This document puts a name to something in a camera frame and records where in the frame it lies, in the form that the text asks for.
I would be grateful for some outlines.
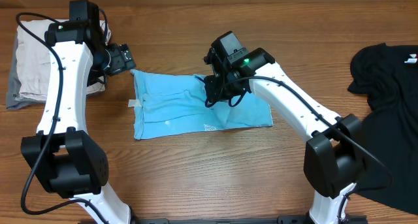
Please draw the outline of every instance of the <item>black garment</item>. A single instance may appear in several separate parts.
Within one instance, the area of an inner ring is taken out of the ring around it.
[[[418,46],[363,48],[351,61],[352,93],[367,94],[373,110],[363,121],[366,148],[392,171],[394,185],[360,195],[418,214],[418,63],[405,63]],[[387,184],[383,169],[371,162],[359,187]]]

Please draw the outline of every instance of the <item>gray cloth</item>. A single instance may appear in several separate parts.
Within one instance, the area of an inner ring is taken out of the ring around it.
[[[16,49],[18,48],[18,36],[14,38],[13,58],[12,65],[10,66],[10,74],[8,76],[8,91],[6,93],[6,109],[17,110],[25,106],[29,106],[35,103],[45,103],[44,101],[36,101],[34,99],[20,98],[19,91],[21,83],[18,78],[18,72],[16,70],[17,62]]]

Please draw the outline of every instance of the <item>folded blue fabric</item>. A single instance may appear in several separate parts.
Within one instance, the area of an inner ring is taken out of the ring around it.
[[[197,76],[172,76],[132,70],[135,93],[141,106],[135,106],[136,139],[182,133],[272,126],[270,106],[246,94],[231,108],[218,102],[206,108],[204,84]]]

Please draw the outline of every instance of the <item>tabletop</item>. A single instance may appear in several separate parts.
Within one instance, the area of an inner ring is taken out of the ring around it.
[[[90,217],[78,205],[29,216],[20,194],[29,166],[20,153],[33,136],[43,105],[5,109],[8,72],[21,11],[67,18],[68,8],[0,10],[0,223],[77,223]],[[162,74],[211,74],[202,58],[227,31],[254,50],[272,54],[287,75],[341,116],[364,118],[366,97],[347,91],[351,58],[365,46],[417,44],[418,4],[289,3],[271,5],[105,7],[112,40],[127,43],[137,69]],[[273,111],[274,126],[135,140],[135,98],[129,72],[110,77],[88,97],[89,135],[106,152],[109,182],[140,218],[213,219],[305,214],[314,189],[303,173],[304,144]],[[62,202],[34,179],[32,210]],[[353,195],[347,213],[370,223],[418,223],[418,217]]]

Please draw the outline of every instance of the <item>robotic arm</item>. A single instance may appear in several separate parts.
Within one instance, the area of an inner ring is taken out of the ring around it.
[[[43,188],[64,199],[79,202],[97,223],[168,223],[166,219],[139,220],[132,209],[118,198],[108,182],[106,154],[87,133],[86,88],[94,82],[97,72],[112,76],[135,67],[127,45],[107,46],[103,43],[99,8],[87,0],[71,1],[70,20],[51,24],[45,40],[59,56],[62,70],[55,55],[51,54],[50,84],[44,114],[37,135],[22,138],[21,145],[22,155],[29,166],[37,168],[34,173]],[[366,159],[356,147],[335,132],[339,130],[358,141],[360,120],[353,115],[341,118],[320,105],[286,76],[270,54],[260,48],[248,52],[231,31],[212,44],[204,60],[214,70],[213,76],[204,79],[207,106],[252,92],[277,110],[306,143],[304,173],[315,189],[310,211],[302,217],[257,219],[246,223],[287,224],[300,221],[305,224],[337,224],[347,220],[351,220],[350,223],[367,223],[365,218],[347,217],[343,201],[344,195],[355,187],[355,181],[366,168]],[[56,118],[53,112],[58,100],[60,71],[63,71],[63,98]],[[54,121],[55,129],[49,135]],[[331,140],[340,143],[332,147]],[[45,146],[48,148],[42,156]],[[68,154],[55,155],[61,148],[65,148]],[[80,200],[90,205],[81,204]],[[340,219],[337,218],[338,213],[342,214]]]

